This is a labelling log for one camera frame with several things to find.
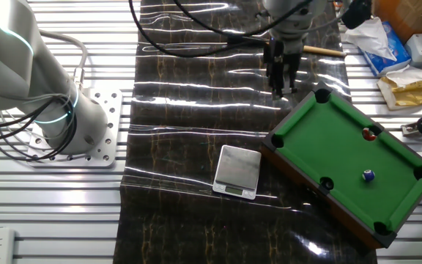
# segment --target mounting plate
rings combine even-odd
[[[113,166],[116,157],[116,141],[118,138],[120,115],[122,108],[122,92],[119,89],[110,88],[108,92],[104,89],[89,88],[84,89],[83,93],[97,101],[105,114],[107,115],[107,124],[113,124],[111,128],[107,128],[104,137],[97,146],[91,151],[80,155],[56,155],[54,160],[31,161],[27,162],[35,168],[106,168]],[[109,109],[115,108],[118,111],[111,113]],[[42,129],[35,125],[34,133],[42,135]],[[30,146],[37,148],[50,148],[46,140],[38,136],[32,135],[29,142]],[[37,155],[39,157],[46,155],[46,151],[35,150],[29,148],[29,155]]]

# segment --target digital scale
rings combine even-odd
[[[212,190],[245,199],[255,199],[262,154],[224,145]]]

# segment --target white paper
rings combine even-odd
[[[398,87],[405,87],[416,81],[422,81],[422,70],[408,65],[404,69],[387,73],[385,77],[396,83]]]
[[[401,70],[387,73],[385,77],[395,82],[397,87],[405,87],[408,84],[412,84],[416,81],[422,81],[422,70],[408,65]],[[380,92],[382,93],[385,102],[387,103],[387,107],[390,110],[394,111],[404,109],[405,107],[411,107],[397,106],[395,95],[392,92],[392,87],[390,84],[382,81],[382,79],[377,82],[377,86],[379,87]]]
[[[396,62],[396,57],[388,48],[387,33],[385,33],[380,18],[367,20],[355,29],[348,29],[344,35],[344,41],[352,43],[370,54]]]

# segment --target wooden stick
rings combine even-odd
[[[346,54],[341,51],[334,51],[334,50],[329,50],[326,48],[316,48],[316,47],[311,47],[311,46],[304,46],[304,52],[326,55],[326,56],[339,56],[342,58],[346,56]]]

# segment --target billiard ball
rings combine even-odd
[[[368,183],[372,181],[375,178],[375,174],[370,169],[364,171],[363,173],[363,179]]]

